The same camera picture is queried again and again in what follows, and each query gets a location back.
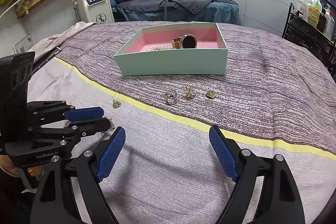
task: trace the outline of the watch face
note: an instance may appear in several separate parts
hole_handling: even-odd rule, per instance
[[[191,34],[187,34],[183,40],[182,40],[182,48],[196,48],[197,46],[197,40],[196,37],[194,37]]]

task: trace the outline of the yellow stripe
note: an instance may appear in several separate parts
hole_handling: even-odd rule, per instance
[[[172,114],[168,111],[153,107],[153,106],[149,106],[146,105],[140,101],[137,101],[133,98],[130,98],[128,96],[125,96],[123,94],[117,93],[113,90],[110,90],[102,85],[99,85],[98,83],[96,83],[95,81],[90,80],[89,78],[87,78],[85,75],[83,75],[76,67],[64,62],[63,60],[56,58],[55,59],[57,61],[59,61],[60,63],[62,63],[63,65],[67,66],[68,68],[72,69],[80,78],[82,78],[85,82],[87,82],[88,84],[94,86],[95,88],[109,94],[110,96],[117,98],[118,100],[121,100],[123,102],[126,102],[132,106],[135,106],[139,109],[142,109],[144,111],[156,114],[160,117],[163,117],[167,120],[173,121],[173,122],[178,122],[180,124],[185,124],[187,126],[191,126],[193,128],[196,128],[198,130],[204,131],[209,133],[209,128],[210,125],[190,119],[190,118],[186,118],[186,117],[182,117],[179,115],[175,115]],[[295,152],[295,153],[312,153],[321,157],[326,157],[332,160],[336,160],[336,155],[324,151],[322,149],[316,148],[316,147],[312,147],[310,145],[301,145],[301,144],[290,144],[287,143],[283,140],[263,140],[263,139],[257,139],[257,138],[252,138],[252,137],[248,137],[248,136],[244,136],[241,135],[239,133],[235,133],[235,132],[231,132],[225,129],[221,129],[222,133],[224,134],[224,136],[226,138],[230,138],[235,140],[236,142],[239,143],[244,143],[244,144],[249,144],[249,145],[255,145],[255,146],[262,146],[262,147],[279,147],[279,148],[283,148],[288,152]]]

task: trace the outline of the white machine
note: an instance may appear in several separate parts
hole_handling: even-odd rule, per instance
[[[110,0],[73,0],[81,21],[99,24],[113,23]]]

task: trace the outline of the blue bed sheet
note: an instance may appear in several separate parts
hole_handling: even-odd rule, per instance
[[[164,11],[137,12],[116,7],[127,21],[164,21]],[[222,2],[211,2],[198,14],[184,13],[178,9],[168,9],[167,21],[200,21],[231,23],[238,25],[239,6]]]

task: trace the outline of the bed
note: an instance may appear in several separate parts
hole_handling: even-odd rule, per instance
[[[126,21],[165,20],[165,0],[110,0],[113,12]],[[219,22],[238,25],[239,5],[233,0],[167,0],[171,22]]]
[[[28,100],[66,100],[101,106],[126,143],[100,187],[120,223],[216,223],[234,188],[210,143],[210,125],[257,156],[282,154],[301,195],[307,224],[336,188],[336,84],[308,50],[276,35],[218,24],[228,45],[227,73],[123,77],[113,55],[140,28],[169,22],[93,25],[62,45],[62,52],[31,79]],[[168,106],[164,93],[197,97]],[[215,90],[214,100],[204,94]],[[114,99],[122,102],[112,107]],[[86,137],[73,156],[108,134]],[[258,178],[243,223],[252,221]],[[74,191],[83,221],[83,200]]]

